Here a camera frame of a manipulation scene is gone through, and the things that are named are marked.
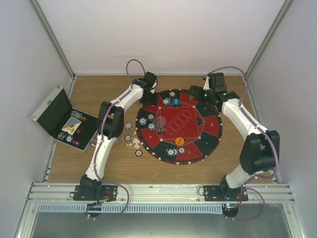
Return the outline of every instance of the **cable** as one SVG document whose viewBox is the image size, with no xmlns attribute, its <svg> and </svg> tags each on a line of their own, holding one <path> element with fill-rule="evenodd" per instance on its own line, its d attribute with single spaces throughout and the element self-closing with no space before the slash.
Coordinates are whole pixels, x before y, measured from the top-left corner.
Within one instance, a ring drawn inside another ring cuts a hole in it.
<svg viewBox="0 0 317 238">
<path fill-rule="evenodd" d="M 256 192 L 256 193 L 260 196 L 260 198 L 261 198 L 261 200 L 262 200 L 262 202 L 263 202 L 263 210 L 262 210 L 257 216 L 252 217 L 252 218 L 234 218 L 234 217 L 228 217 L 228 216 L 222 214 L 226 219 L 231 219 L 231 220 L 233 220 L 233 221 L 243 221 L 243 222 L 246 222 L 246 221 L 256 220 L 256 219 L 260 218 L 261 216 L 263 216 L 264 210 L 265 210 L 265 201 L 264 201 L 264 198 L 262 197 L 262 195 L 261 195 L 258 191 L 256 191 L 256 190 L 253 189 L 253 188 L 250 188 L 250 187 L 245 187 L 242 191 L 244 191 L 244 190 L 252 190 L 252 191 Z"/>
<path fill-rule="evenodd" d="M 108 115 L 110 114 L 111 108 L 113 108 L 116 104 L 119 103 L 119 101 L 121 101 L 123 98 L 125 98 L 127 95 L 129 95 L 129 93 L 132 92 L 133 82 L 132 82 L 132 78 L 131 78 L 131 76 L 129 75 L 129 71 L 128 71 L 129 63 L 132 62 L 132 61 L 138 62 L 138 63 L 141 65 L 141 67 L 142 67 L 143 73 L 145 74 L 144 66 L 142 65 L 142 63 L 141 63 L 140 61 L 138 61 L 137 59 L 131 59 L 131 60 L 128 61 L 127 65 L 126 65 L 126 67 L 125 67 L 125 71 L 126 71 L 126 74 L 127 74 L 127 76 L 128 76 L 128 79 L 129 79 L 129 81 L 130 81 L 130 90 L 129 90 L 126 94 L 124 94 L 121 98 L 119 98 L 118 100 L 116 100 L 115 102 L 113 102 L 113 103 L 110 105 L 110 107 L 108 108 L 108 110 L 107 110 L 107 112 L 106 112 L 106 114 L 105 114 L 105 117 L 104 117 L 104 119 L 103 119 L 103 122 L 102 122 L 102 124 L 101 124 L 101 137 L 102 137 L 102 141 L 101 141 L 101 143 L 99 144 L 99 146 L 98 146 L 98 148 L 97 148 L 97 150 L 96 150 L 95 156 L 94 156 L 94 172 L 95 172 L 96 177 L 97 177 L 102 183 L 113 184 L 113 185 L 116 185 L 116 186 L 119 186 L 119 187 L 123 188 L 123 189 L 125 190 L 125 192 L 127 193 L 127 202 L 126 202 L 124 208 L 121 210 L 121 212 L 119 212 L 119 213 L 117 213 L 117 214 L 115 214 L 115 215 L 113 215 L 113 216 L 110 216 L 110 217 L 98 218 L 97 220 L 107 220 L 107 219 L 111 219 L 111 218 L 115 218 L 115 217 L 117 217 L 117 216 L 120 216 L 120 215 L 127 209 L 128 204 L 129 204 L 129 200 L 130 200 L 129 191 L 128 191 L 128 189 L 127 189 L 125 186 L 123 186 L 123 185 L 121 185 L 121 184 L 119 184 L 119 183 L 115 183 L 115 182 L 110 182 L 110 181 L 103 180 L 103 179 L 98 175 L 98 173 L 97 173 L 98 171 L 97 171 L 96 161 L 97 161 L 98 152 L 99 152 L 99 150 L 100 150 L 100 148 L 101 148 L 101 146 L 102 146 L 102 144 L 103 144 L 103 141 L 104 141 L 104 126 L 105 126 L 106 119 L 108 118 Z M 87 212 L 86 212 L 87 218 L 89 218 L 88 210 L 89 210 L 89 207 L 87 207 Z"/>
<path fill-rule="evenodd" d="M 199 192 L 200 192 L 200 189 L 201 189 L 202 187 L 204 187 L 204 186 L 200 186 L 200 187 L 198 188 L 198 190 L 197 190 L 197 193 L 198 193 L 199 196 L 204 196 L 203 194 L 200 194 L 200 193 L 199 193 Z"/>
</svg>

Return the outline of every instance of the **scattered chips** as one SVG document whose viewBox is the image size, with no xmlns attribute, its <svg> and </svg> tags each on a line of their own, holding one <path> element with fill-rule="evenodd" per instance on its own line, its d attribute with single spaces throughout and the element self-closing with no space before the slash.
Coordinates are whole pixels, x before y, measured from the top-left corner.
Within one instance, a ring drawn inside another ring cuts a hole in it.
<svg viewBox="0 0 317 238">
<path fill-rule="evenodd" d="M 132 125 L 131 123 L 129 123 L 129 122 L 127 122 L 127 123 L 124 125 L 124 128 L 125 128 L 126 130 L 131 130 L 132 127 L 133 127 L 133 125 Z"/>
<path fill-rule="evenodd" d="M 132 136 L 131 135 L 126 135 L 124 137 L 124 139 L 125 139 L 125 141 L 130 141 L 130 140 L 132 140 Z"/>
<path fill-rule="evenodd" d="M 136 151 L 135 151 L 135 155 L 136 155 L 137 157 L 142 156 L 142 154 L 143 154 L 142 150 L 136 150 Z"/>
</svg>

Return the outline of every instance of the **white robotic arm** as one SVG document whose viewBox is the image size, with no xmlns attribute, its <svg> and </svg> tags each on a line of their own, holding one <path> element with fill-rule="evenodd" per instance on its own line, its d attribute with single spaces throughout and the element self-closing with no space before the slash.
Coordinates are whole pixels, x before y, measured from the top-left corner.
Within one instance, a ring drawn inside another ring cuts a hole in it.
<svg viewBox="0 0 317 238">
<path fill-rule="evenodd" d="M 240 164 L 221 181 L 225 183 L 226 191 L 229 191 L 240 187 L 251 177 L 275 167 L 272 149 L 261 131 L 266 132 L 271 138 L 277 154 L 279 135 L 276 131 L 268 131 L 261 125 L 240 103 L 235 92 L 227 92 L 223 73 L 211 73 L 205 75 L 203 79 L 204 87 L 192 86 L 190 95 L 197 101 L 211 102 L 216 105 L 218 110 L 233 122 L 245 141 L 240 155 Z"/>
<path fill-rule="evenodd" d="M 125 90 L 117 99 L 112 100 L 110 103 L 113 104 L 120 98 L 119 102 L 116 104 L 117 107 L 122 107 L 124 109 L 124 112 L 126 112 L 129 107 L 135 103 L 136 101 L 140 100 L 143 96 L 143 88 L 141 88 L 139 85 L 133 85 L 133 89 L 131 90 L 130 87 Z M 96 158 L 96 169 L 97 169 L 97 174 L 100 178 L 104 177 L 104 171 L 105 171 L 105 166 L 106 162 L 110 153 L 110 149 L 112 145 L 114 144 L 116 140 L 116 137 L 113 138 L 108 138 L 107 136 L 103 136 L 101 134 L 98 134 L 97 136 L 97 144 L 96 144 L 96 149 L 93 155 L 93 158 L 91 160 L 91 163 L 86 171 L 86 175 L 88 178 L 94 180 L 99 180 L 96 176 L 95 170 L 94 170 L 94 160 Z"/>
<path fill-rule="evenodd" d="M 241 112 L 241 108 L 244 108 L 244 111 L 257 124 L 257 127 L 254 127 L 249 119 Z M 222 104 L 222 112 L 233 122 L 235 127 L 242 135 L 244 141 L 246 140 L 248 135 L 261 134 L 258 127 L 260 127 L 263 131 L 267 131 L 267 128 L 257 122 L 257 120 L 247 111 L 243 104 L 239 106 L 239 99 L 229 99 L 228 101 L 224 102 Z M 262 173 L 263 171 L 258 171 L 253 175 L 249 175 L 243 170 L 241 164 L 239 164 L 233 172 L 229 173 L 226 176 L 226 181 L 230 188 L 236 188 L 241 186 L 244 182 L 246 182 L 255 174 L 259 175 Z"/>
</svg>

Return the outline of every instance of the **aluminum frame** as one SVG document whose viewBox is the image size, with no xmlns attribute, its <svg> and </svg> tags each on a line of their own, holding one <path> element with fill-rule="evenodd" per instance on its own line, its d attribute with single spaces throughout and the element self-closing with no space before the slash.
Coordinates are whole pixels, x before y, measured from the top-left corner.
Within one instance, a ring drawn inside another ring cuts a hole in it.
<svg viewBox="0 0 317 238">
<path fill-rule="evenodd" d="M 43 205 L 50 205 L 49 212 L 70 212 L 72 207 L 77 206 L 80 209 L 72 212 L 82 212 L 87 206 L 87 201 L 74 201 L 69 197 L 69 193 L 75 190 L 74 183 L 34 183 L 32 184 L 27 202 L 22 213 L 22 217 L 16 233 L 16 238 L 29 238 L 36 221 L 38 212 L 48 212 Z M 217 213 L 217 205 L 225 203 L 224 201 L 206 202 L 199 194 L 199 189 L 204 184 L 134 184 L 126 183 L 125 186 L 130 194 L 129 204 L 134 207 L 131 212 L 148 213 L 149 208 L 160 207 L 158 213 L 172 213 L 170 207 L 192 207 L 192 213 Z M 287 222 L 289 224 L 292 236 L 295 238 L 304 238 L 302 224 L 298 218 L 295 202 L 291 190 L 287 184 L 250 184 L 261 193 L 266 203 L 283 204 Z M 249 201 L 244 204 L 261 204 L 262 200 L 253 191 L 248 191 Z M 104 212 L 118 211 L 126 203 L 127 194 L 123 188 L 117 190 L 117 199 L 108 204 L 104 204 Z"/>
</svg>

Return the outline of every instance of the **metal profile bar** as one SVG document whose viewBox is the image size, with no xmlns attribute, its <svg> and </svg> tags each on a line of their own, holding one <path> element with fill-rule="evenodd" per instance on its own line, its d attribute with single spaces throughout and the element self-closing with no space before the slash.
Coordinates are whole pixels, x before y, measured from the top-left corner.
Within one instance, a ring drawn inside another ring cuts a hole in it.
<svg viewBox="0 0 317 238">
<path fill-rule="evenodd" d="M 31 202 L 67 202 L 73 201 L 69 193 L 75 190 L 77 184 L 34 183 L 30 190 L 28 201 Z M 123 184 L 129 191 L 131 204 L 222 204 L 223 201 L 205 202 L 198 194 L 201 184 Z M 287 184 L 251 184 L 251 187 L 262 194 L 267 203 L 294 202 Z M 259 196 L 250 191 L 249 201 L 245 203 L 262 203 Z M 117 200 L 113 204 L 124 204 L 127 194 L 118 188 Z"/>
<path fill-rule="evenodd" d="M 302 222 L 300 220 L 297 208 L 295 204 L 283 204 L 285 216 L 288 222 L 289 229 L 292 237 L 307 237 L 305 235 Z"/>
<path fill-rule="evenodd" d="M 27 202 L 24 206 L 22 216 L 15 233 L 15 238 L 29 238 L 35 223 L 38 203 Z"/>
<path fill-rule="evenodd" d="M 55 47 L 60 59 L 62 60 L 64 66 L 66 67 L 69 75 L 71 76 L 72 79 L 74 79 L 75 73 L 72 70 L 72 68 L 71 68 L 71 66 L 70 66 L 70 64 L 69 64 L 69 62 L 68 62 L 68 60 L 67 60 L 67 58 L 66 58 L 66 56 L 65 56 L 65 54 L 64 54 L 64 52 L 62 50 L 62 48 L 60 47 L 60 44 L 59 44 L 59 42 L 58 42 L 58 40 L 57 40 L 57 38 L 56 38 L 56 36 L 55 36 L 55 34 L 53 32 L 48 20 L 46 19 L 45 14 L 44 14 L 40 4 L 38 3 L 37 0 L 29 0 L 29 2 L 31 3 L 31 6 L 33 7 L 34 11 L 36 12 L 40 22 L 44 26 L 44 29 L 45 29 L 46 33 L 48 34 L 52 44 L 54 45 L 54 47 Z"/>
<path fill-rule="evenodd" d="M 262 43 L 260 44 L 260 47 L 259 47 L 256 55 L 254 56 L 253 60 L 251 61 L 250 66 L 247 69 L 247 72 L 246 72 L 247 76 L 250 76 L 250 74 L 252 73 L 252 71 L 253 71 L 255 65 L 257 64 L 259 58 L 263 54 L 263 52 L 266 49 L 268 43 L 272 39 L 272 36 L 274 35 L 274 33 L 276 32 L 277 28 L 281 24 L 282 20 L 284 19 L 286 13 L 288 12 L 288 10 L 289 10 L 289 8 L 290 8 L 290 6 L 292 5 L 293 2 L 294 2 L 294 0 L 285 0 L 284 1 L 282 7 L 280 8 L 279 12 L 277 13 L 272 25 L 270 26 L 266 36 L 264 37 Z"/>
</svg>

